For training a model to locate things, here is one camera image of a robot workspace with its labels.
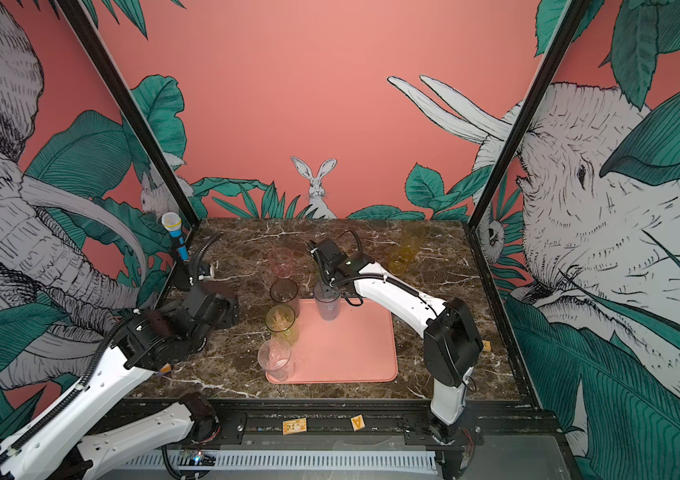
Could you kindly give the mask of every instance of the orange label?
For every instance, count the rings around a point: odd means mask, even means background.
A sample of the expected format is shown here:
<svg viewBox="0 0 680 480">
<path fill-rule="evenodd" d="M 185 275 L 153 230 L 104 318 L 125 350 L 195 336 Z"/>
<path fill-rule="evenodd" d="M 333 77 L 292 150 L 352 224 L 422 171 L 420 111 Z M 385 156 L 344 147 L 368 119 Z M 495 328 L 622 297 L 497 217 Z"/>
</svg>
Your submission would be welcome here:
<svg viewBox="0 0 680 480">
<path fill-rule="evenodd" d="M 307 419 L 295 418 L 294 420 L 287 420 L 286 422 L 283 422 L 281 425 L 284 430 L 284 435 L 305 432 L 307 430 Z"/>
<path fill-rule="evenodd" d="M 361 430 L 362 428 L 365 427 L 363 416 L 351 418 L 351 423 L 353 424 L 353 431 L 354 432 L 358 432 L 359 430 Z"/>
</svg>

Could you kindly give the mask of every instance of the pink tray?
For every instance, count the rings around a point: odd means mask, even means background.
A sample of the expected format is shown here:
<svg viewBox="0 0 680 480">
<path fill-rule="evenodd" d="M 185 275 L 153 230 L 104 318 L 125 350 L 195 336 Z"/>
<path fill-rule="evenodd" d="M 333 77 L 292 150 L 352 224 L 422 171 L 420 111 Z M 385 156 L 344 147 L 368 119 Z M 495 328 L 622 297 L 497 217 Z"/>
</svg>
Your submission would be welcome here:
<svg viewBox="0 0 680 480">
<path fill-rule="evenodd" d="M 340 314 L 326 321 L 315 300 L 300 299 L 296 322 L 300 336 L 291 352 L 293 372 L 283 382 L 266 374 L 270 383 L 389 382 L 396 378 L 391 312 L 371 300 L 355 307 L 340 302 Z"/>
</svg>

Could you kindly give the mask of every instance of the animal eye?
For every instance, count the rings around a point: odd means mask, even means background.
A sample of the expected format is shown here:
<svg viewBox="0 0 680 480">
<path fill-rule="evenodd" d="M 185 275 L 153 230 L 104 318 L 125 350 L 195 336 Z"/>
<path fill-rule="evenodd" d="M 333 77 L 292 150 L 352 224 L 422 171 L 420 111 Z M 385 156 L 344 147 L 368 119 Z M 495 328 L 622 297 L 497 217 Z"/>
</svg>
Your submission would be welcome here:
<svg viewBox="0 0 680 480">
<path fill-rule="evenodd" d="M 580 165 L 580 168 L 577 169 L 577 180 L 580 181 L 580 187 L 583 187 L 585 189 L 585 166 Z"/>
</svg>

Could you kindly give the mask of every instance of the yellow sticker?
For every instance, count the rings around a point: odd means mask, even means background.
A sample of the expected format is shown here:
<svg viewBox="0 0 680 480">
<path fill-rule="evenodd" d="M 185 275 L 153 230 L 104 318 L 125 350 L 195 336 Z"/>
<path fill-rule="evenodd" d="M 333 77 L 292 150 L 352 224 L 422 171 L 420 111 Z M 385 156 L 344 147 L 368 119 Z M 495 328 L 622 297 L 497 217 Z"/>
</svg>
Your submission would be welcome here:
<svg viewBox="0 0 680 480">
<path fill-rule="evenodd" d="M 353 424 L 353 431 L 354 432 L 358 432 L 359 430 L 361 430 L 362 428 L 365 427 L 363 416 L 351 418 L 351 423 Z"/>
<path fill-rule="evenodd" d="M 306 418 L 295 418 L 294 420 L 287 420 L 283 424 L 284 435 L 291 433 L 305 432 L 307 430 Z"/>
</svg>

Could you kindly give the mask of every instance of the brown marble surface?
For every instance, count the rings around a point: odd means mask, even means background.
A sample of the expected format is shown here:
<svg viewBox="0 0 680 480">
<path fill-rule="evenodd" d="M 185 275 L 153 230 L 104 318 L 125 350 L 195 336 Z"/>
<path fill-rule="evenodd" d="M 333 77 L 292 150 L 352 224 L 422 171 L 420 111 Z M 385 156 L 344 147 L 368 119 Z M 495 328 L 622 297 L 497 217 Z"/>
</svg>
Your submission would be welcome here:
<svg viewBox="0 0 680 480">
<path fill-rule="evenodd" d="M 431 222 L 421 252 L 401 279 L 425 293 L 449 300 L 460 297 L 470 307 L 482 339 L 491 342 L 491 352 L 482 352 L 473 373 L 475 389 L 469 398 L 488 400 L 518 399 L 518 390 L 500 340 L 489 302 L 468 242 L 459 222 Z M 131 397 L 179 397 L 203 390 L 219 398 L 431 398 L 433 380 L 423 365 L 423 342 L 398 318 L 393 318 L 398 376 L 381 383 L 318 383 L 275 385 L 268 382 L 257 362 L 257 351 L 270 338 L 265 329 L 265 313 L 274 305 L 268 288 L 275 279 L 268 267 L 268 252 L 274 246 L 287 246 L 295 254 L 292 279 L 300 287 L 300 297 L 311 296 L 316 282 L 312 258 L 305 242 L 326 235 L 338 238 L 354 229 L 364 251 L 383 265 L 387 251 L 397 243 L 401 222 L 389 220 L 204 220 L 195 243 L 202 244 L 213 230 L 225 233 L 205 255 L 216 280 L 224 280 L 239 294 L 241 318 L 229 330 L 216 330 L 205 351 L 175 366 L 167 376 L 154 377 L 131 392 Z M 355 249 L 351 235 L 337 241 L 344 251 Z M 168 300 L 182 298 L 172 290 Z"/>
</svg>

